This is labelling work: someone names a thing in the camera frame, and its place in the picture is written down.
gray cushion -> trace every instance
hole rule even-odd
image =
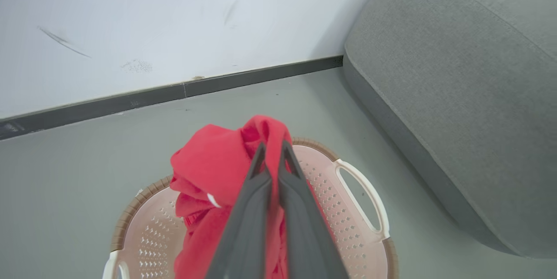
[[[370,0],[344,71],[463,229],[557,257],[557,42],[497,1]]]

laundry basket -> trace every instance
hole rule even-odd
[[[398,261],[389,237],[389,221],[376,190],[356,168],[326,146],[293,138],[294,153],[323,209],[334,242],[351,278],[398,279]],[[345,169],[371,198],[377,212],[375,228],[340,175]],[[186,227],[175,217],[179,192],[170,190],[168,176],[138,193],[124,210],[114,231],[103,279],[173,279],[174,259]]]

red towel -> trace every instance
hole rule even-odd
[[[205,276],[261,142],[266,145],[265,164],[273,179],[267,221],[266,278],[287,277],[286,226],[276,182],[283,140],[291,143],[282,122],[254,116],[238,130],[205,126],[171,157],[174,168],[171,188],[181,192],[176,201],[176,216],[184,217],[188,228],[183,250],[174,263],[176,279]],[[209,202],[207,193],[214,196],[221,208]]]

